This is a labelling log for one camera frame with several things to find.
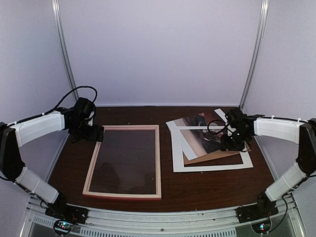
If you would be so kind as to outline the dark painting photo print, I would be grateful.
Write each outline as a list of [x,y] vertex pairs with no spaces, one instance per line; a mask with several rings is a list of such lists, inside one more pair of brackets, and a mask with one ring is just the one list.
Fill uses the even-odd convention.
[[207,131],[208,122],[218,119],[218,124],[225,124],[215,110],[206,111],[197,115],[179,118],[166,122],[169,130],[172,127],[180,129],[180,138],[183,152],[189,160],[220,151],[220,138],[226,133],[212,135]]

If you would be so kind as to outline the white mat board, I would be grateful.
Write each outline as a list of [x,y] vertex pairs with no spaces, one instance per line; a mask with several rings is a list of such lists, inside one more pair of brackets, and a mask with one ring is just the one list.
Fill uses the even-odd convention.
[[171,143],[172,143],[172,159],[173,159],[173,172],[184,173],[184,172],[208,172],[208,171],[225,171],[225,170],[238,170],[253,168],[253,164],[247,153],[239,153],[242,164],[234,165],[214,165],[214,166],[193,166],[185,167],[182,151],[182,143],[180,139],[180,129],[176,127],[171,128]]

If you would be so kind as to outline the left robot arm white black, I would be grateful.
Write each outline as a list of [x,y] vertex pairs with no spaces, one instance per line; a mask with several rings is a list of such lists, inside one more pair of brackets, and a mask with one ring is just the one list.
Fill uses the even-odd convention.
[[71,215],[71,208],[60,199],[61,194],[22,161],[20,148],[53,132],[67,130],[73,142],[103,141],[104,128],[93,123],[94,109],[58,108],[22,122],[0,124],[0,171],[2,179],[25,188],[48,204],[60,219]]

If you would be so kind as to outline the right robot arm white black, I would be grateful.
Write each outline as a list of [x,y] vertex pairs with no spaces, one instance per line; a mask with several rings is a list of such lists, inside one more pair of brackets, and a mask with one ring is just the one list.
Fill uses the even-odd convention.
[[253,136],[273,137],[299,145],[294,164],[258,196],[259,203],[254,205],[253,214],[263,218],[272,210],[272,202],[305,182],[316,171],[316,119],[247,116],[233,112],[225,117],[225,129],[231,127],[234,131],[221,137],[222,151],[243,152]]

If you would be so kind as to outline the brown backing board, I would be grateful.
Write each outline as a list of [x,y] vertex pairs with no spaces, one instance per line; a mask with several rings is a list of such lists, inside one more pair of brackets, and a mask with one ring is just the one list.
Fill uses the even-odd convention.
[[189,164],[194,164],[194,163],[200,163],[200,162],[205,162],[205,161],[210,161],[210,160],[216,160],[220,158],[226,158],[230,156],[235,156],[235,155],[240,155],[242,152],[236,152],[236,151],[215,151],[194,159],[189,160],[186,156],[185,153],[183,153],[183,160],[184,160],[184,165],[189,165]]

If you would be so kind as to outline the right controller board with leds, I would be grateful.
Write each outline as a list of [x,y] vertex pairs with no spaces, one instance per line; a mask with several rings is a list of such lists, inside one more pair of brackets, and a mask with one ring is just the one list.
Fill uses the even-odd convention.
[[259,221],[251,224],[252,230],[259,235],[266,234],[270,231],[272,223],[270,220]]

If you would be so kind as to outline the controller board with leds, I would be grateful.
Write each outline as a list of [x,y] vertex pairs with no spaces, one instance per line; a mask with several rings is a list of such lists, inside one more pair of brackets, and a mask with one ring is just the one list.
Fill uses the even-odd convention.
[[270,231],[272,223],[270,220],[259,221],[251,224],[252,230],[259,235],[266,234]]
[[53,230],[58,235],[67,235],[69,234],[74,225],[65,221],[65,220],[56,220],[53,224]]

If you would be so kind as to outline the left controller board with leds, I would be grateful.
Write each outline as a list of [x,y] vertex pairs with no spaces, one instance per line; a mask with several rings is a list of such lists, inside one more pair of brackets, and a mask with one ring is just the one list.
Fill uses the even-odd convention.
[[65,221],[65,220],[56,220],[53,224],[53,230],[58,235],[67,235],[69,234],[74,225]]

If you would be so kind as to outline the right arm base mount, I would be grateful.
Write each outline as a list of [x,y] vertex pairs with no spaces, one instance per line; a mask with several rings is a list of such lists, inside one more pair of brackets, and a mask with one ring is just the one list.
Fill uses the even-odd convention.
[[271,201],[265,193],[257,196],[257,202],[248,206],[239,206],[236,209],[239,223],[265,219],[278,214],[276,201]]

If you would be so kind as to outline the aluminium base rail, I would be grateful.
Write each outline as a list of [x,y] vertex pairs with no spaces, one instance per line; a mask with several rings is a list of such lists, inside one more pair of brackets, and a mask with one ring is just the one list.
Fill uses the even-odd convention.
[[69,237],[261,237],[266,222],[268,237],[305,237],[301,216],[291,195],[277,201],[278,214],[241,223],[237,207],[182,212],[125,212],[89,208],[85,224]]

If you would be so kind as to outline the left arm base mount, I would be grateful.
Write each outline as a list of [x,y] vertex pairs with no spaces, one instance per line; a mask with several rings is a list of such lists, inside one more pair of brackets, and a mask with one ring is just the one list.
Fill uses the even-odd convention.
[[66,220],[72,224],[85,224],[88,209],[67,204],[67,198],[59,194],[54,203],[45,202],[45,214],[56,219]]

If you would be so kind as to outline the right aluminium corner post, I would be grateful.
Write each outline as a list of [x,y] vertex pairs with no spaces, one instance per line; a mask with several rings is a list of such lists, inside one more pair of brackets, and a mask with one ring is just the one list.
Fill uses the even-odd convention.
[[242,93],[241,100],[239,103],[239,108],[242,110],[245,107],[246,100],[250,92],[251,84],[254,79],[256,67],[259,60],[260,50],[261,50],[264,35],[265,35],[268,13],[269,13],[269,0],[262,0],[253,53],[252,53],[243,93]]

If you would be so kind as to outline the aluminium corner post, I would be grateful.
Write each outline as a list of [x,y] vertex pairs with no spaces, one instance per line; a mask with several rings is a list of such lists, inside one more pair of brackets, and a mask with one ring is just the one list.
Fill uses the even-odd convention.
[[259,60],[260,50],[261,50],[264,35],[265,35],[268,13],[269,13],[269,0],[262,0],[253,53],[252,53],[243,93],[242,93],[241,100],[239,103],[239,108],[242,110],[245,107],[246,100],[250,92],[251,84],[254,79],[256,67]]
[[[61,11],[60,11],[60,3],[59,3],[59,0],[52,0],[51,3],[52,3],[52,10],[53,10],[53,15],[55,19],[56,28],[57,28],[57,34],[59,38],[59,43],[60,43],[61,52],[62,52],[62,59],[63,59],[64,67],[66,70],[67,79],[70,84],[70,88],[73,89],[77,85],[74,79],[73,70],[71,67],[71,62],[70,62],[69,54],[67,50],[63,24],[62,24]],[[75,100],[78,100],[79,98],[78,91],[73,92],[72,95]]]

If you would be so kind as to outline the left aluminium corner post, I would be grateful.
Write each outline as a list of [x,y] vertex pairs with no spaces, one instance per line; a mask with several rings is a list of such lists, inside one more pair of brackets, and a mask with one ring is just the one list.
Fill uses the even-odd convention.
[[[57,34],[59,38],[59,43],[60,43],[61,52],[62,52],[62,59],[63,59],[64,67],[66,70],[67,79],[70,84],[70,88],[73,89],[77,85],[74,79],[73,70],[71,67],[71,62],[70,62],[69,54],[67,50],[63,24],[62,24],[61,11],[60,11],[60,3],[59,3],[59,0],[52,0],[51,3],[52,3],[52,10],[53,10],[53,15],[55,19],[56,28],[57,28]],[[79,98],[78,91],[73,92],[72,95],[75,100],[78,100]]]

